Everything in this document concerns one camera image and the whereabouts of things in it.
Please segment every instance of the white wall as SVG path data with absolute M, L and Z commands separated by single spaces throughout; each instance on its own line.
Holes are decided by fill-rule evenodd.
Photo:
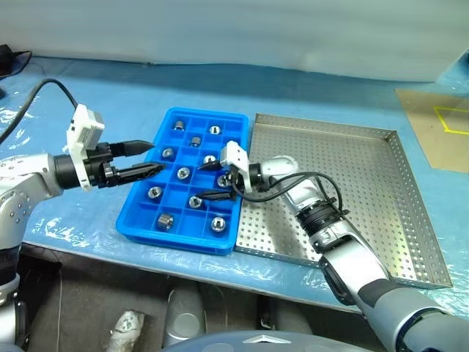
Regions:
M 468 47 L 468 16 L 468 0 L 1 0 L 0 43 L 433 81 Z

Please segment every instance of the black cable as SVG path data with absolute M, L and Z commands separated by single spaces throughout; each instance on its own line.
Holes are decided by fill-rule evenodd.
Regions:
M 28 56 L 28 58 L 26 59 L 26 61 L 24 62 L 23 66 L 21 66 L 21 68 L 20 68 L 19 70 L 17 70 L 16 72 L 14 72 L 14 73 L 9 73 L 9 74 L 7 74 L 7 75 L 0 76 L 0 79 L 1 79 L 1 78 L 6 78 L 6 77 L 15 76 L 15 75 L 19 74 L 21 71 L 23 71 L 24 68 L 28 65 L 29 60 L 31 60 L 31 58 L 32 58 L 32 51 L 30 51 L 30 50 L 28 50 L 28 51 L 19 51 L 19 52 L 15 53 L 16 56 L 20 56 L 20 55 L 26 54 L 26 53 L 29 53 L 29 56 Z
M 332 186 L 335 188 L 336 190 L 336 193 L 337 193 L 337 200 L 339 201 L 339 211 L 342 211 L 342 193 L 340 192 L 340 188 L 339 186 L 337 185 L 336 181 L 334 181 L 330 176 L 326 175 L 326 174 L 323 174 L 321 172 L 315 172 L 315 171 L 306 171 L 306 172 L 297 172 L 297 173 L 294 173 L 294 174 L 291 174 L 291 175 L 287 175 L 285 177 L 282 177 L 280 179 L 278 179 L 276 182 L 272 183 L 269 187 L 269 189 L 277 186 L 279 183 L 285 181 L 285 180 L 288 180 L 290 178 L 293 178 L 293 177 L 298 177 L 298 176 L 303 176 L 303 177 L 300 177 L 298 180 L 296 180 L 295 182 L 292 182 L 290 183 L 287 187 L 281 189 L 280 191 L 274 193 L 274 194 L 271 194 L 270 196 L 268 197 L 264 197 L 264 198 L 252 198 L 252 197 L 249 197 L 249 196 L 246 196 L 243 192 L 240 191 L 240 189 L 236 186 L 235 183 L 232 184 L 232 187 L 234 189 L 234 191 L 241 197 L 243 198 L 244 200 L 247 200 L 249 202 L 254 202 L 254 203 L 260 203 L 260 202 L 267 202 L 269 200 L 272 200 L 272 199 L 275 199 L 276 197 L 279 197 L 281 196 L 282 194 L 288 192 L 290 189 L 292 189 L 293 187 L 296 187 L 297 185 L 299 185 L 300 183 L 302 183 L 304 180 L 307 180 L 309 179 L 311 176 L 315 176 L 315 177 L 323 177 L 325 178 L 326 180 L 328 180 Z M 325 192 L 325 189 L 324 187 L 322 186 L 322 183 L 321 181 L 318 183 L 318 186 L 320 187 L 320 190 L 322 192 L 322 194 L 324 195 L 324 197 L 326 198 L 326 200 L 329 200 L 329 196 L 326 194 Z
M 8 125 L 8 127 L 3 131 L 3 133 L 0 135 L 0 144 L 4 142 L 4 140 L 13 132 L 16 126 L 18 126 L 18 123 L 23 119 L 24 114 L 28 111 L 32 101 L 34 100 L 34 97 L 36 94 L 40 91 L 40 89 L 46 85 L 47 83 L 55 83 L 59 88 L 65 93 L 67 98 L 70 100 L 70 102 L 73 104 L 73 107 L 76 109 L 78 103 L 76 102 L 75 98 L 72 96 L 72 94 L 68 91 L 65 86 L 57 81 L 56 79 L 53 78 L 46 78 L 43 79 L 41 82 L 39 82 L 34 89 L 29 93 L 28 98 L 24 102 L 23 106 L 21 107 L 20 111 L 16 114 L 15 118 L 13 121 Z

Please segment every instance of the perforated metal tray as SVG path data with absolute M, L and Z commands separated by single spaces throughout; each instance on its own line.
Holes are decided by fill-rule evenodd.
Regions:
M 296 158 L 301 171 L 325 172 L 339 184 L 347 218 L 398 282 L 452 286 L 396 131 L 258 114 L 251 162 L 281 154 Z M 320 258 L 280 198 L 243 202 L 236 250 L 306 265 Z

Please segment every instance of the blue table surface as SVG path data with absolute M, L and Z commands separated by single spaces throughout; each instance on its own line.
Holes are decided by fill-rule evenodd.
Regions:
M 34 57 L 19 75 L 0 81 L 4 130 L 32 87 L 42 78 L 62 81 L 106 123 L 101 141 L 151 141 L 173 106 L 246 114 L 253 128 L 257 112 L 397 130 L 440 242 L 454 287 L 424 290 L 456 315 L 469 318 L 469 178 L 432 169 L 394 89 L 468 96 L 468 58 L 436 83 L 370 81 L 249 65 L 141 65 Z M 2 158 L 17 154 L 63 153 L 73 110 L 55 86 L 35 98 L 26 119 L 0 146 Z M 144 156 L 116 160 L 123 167 Z M 25 242 L 149 271 L 238 287 L 293 301 L 344 308 L 319 270 L 249 254 L 225 257 L 145 246 L 115 230 L 130 185 L 66 191 L 33 212 Z

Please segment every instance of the metal nut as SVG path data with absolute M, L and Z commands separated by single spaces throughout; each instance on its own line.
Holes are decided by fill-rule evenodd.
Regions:
M 221 218 L 220 216 L 216 216 L 212 220 L 212 230 L 215 232 L 222 232 L 225 230 L 226 221 L 225 219 Z
M 180 180 L 185 180 L 189 177 L 190 174 L 191 171 L 188 167 L 181 167 L 179 170 L 177 170 L 177 178 Z
M 214 155 L 206 155 L 205 158 L 204 158 L 204 164 L 206 163 L 211 163 L 212 161 L 215 161 L 217 160 L 217 158 L 214 156 Z
M 183 131 L 184 130 L 184 122 L 181 121 L 181 120 L 176 121 L 176 123 L 174 124 L 173 129 L 175 129 L 177 131 Z
M 151 199 L 159 198 L 163 194 L 163 189 L 161 187 L 155 186 L 148 190 L 148 197 Z
M 217 178 L 217 185 L 219 187 L 226 188 L 226 187 L 230 187 L 232 183 L 229 182 L 227 175 L 220 175 Z
M 174 218 L 171 214 L 161 214 L 158 218 L 158 227 L 163 230 L 169 230 L 173 226 Z
M 166 149 L 163 150 L 163 152 L 161 153 L 161 157 L 163 157 L 163 158 L 165 158 L 165 159 L 172 158 L 173 156 L 174 156 L 173 148 L 166 148 Z
M 193 209 L 200 208 L 202 204 L 202 199 L 198 198 L 197 196 L 192 196 L 191 198 L 189 198 L 189 206 Z
M 198 136 L 194 136 L 191 139 L 191 143 L 189 144 L 191 147 L 200 147 L 200 142 L 202 139 Z
M 210 127 L 210 133 L 211 134 L 220 134 L 221 133 L 221 128 L 218 126 L 212 126 Z

